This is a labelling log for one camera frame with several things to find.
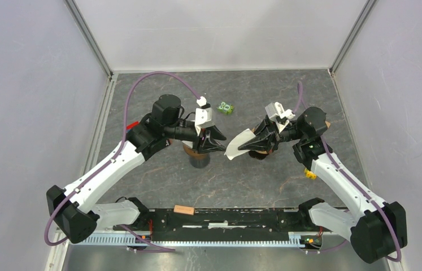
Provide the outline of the white paper coffee filter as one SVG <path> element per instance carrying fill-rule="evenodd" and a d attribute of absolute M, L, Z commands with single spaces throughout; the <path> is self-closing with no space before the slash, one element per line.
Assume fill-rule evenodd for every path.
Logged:
<path fill-rule="evenodd" d="M 183 141 L 182 142 L 184 145 L 186 145 L 188 148 L 193 148 L 193 142 L 190 141 Z"/>

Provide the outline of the brown glass dripper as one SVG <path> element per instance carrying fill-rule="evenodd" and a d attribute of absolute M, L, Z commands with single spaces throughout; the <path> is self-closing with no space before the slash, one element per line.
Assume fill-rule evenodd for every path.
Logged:
<path fill-rule="evenodd" d="M 263 151 L 249 151 L 249 156 L 253 159 L 264 160 L 266 157 L 269 156 L 268 152 Z"/>

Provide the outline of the coffee filter box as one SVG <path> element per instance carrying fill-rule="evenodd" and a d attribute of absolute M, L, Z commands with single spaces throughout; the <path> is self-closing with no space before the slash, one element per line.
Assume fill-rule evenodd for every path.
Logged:
<path fill-rule="evenodd" d="M 163 150 L 167 147 L 169 147 L 172 144 L 173 140 L 169 138 L 163 138 L 158 142 L 158 149 Z"/>

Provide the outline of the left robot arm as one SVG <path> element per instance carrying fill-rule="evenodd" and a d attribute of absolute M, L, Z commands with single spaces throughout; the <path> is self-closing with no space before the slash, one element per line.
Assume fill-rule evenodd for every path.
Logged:
<path fill-rule="evenodd" d="M 101 162 L 64 188 L 56 185 L 46 193 L 51 219 L 73 244 L 80 243 L 96 230 L 118 225 L 144 229 L 149 215 L 137 203 L 126 199 L 112 204 L 97 201 L 127 173 L 168 147 L 173 140 L 185 143 L 196 154 L 225 151 L 226 136 L 212 120 L 212 108 L 199 98 L 194 120 L 183 119 L 181 100 L 165 94 L 154 102 L 151 112 L 126 131 Z"/>

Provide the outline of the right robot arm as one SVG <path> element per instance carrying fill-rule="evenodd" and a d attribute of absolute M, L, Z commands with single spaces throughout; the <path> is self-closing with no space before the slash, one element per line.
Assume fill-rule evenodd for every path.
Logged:
<path fill-rule="evenodd" d="M 325 112 L 309 107 L 299 116 L 279 103 L 266 107 L 266 116 L 254 129 L 233 138 L 226 155 L 233 159 L 247 152 L 269 155 L 279 144 L 294 142 L 294 156 L 324 181 L 346 206 L 345 210 L 315 198 L 299 206 L 298 225 L 328 229 L 348 241 L 366 263 L 386 258 L 399 262 L 407 245 L 406 211 L 389 203 L 360 182 L 340 161 L 323 138 L 328 130 Z"/>

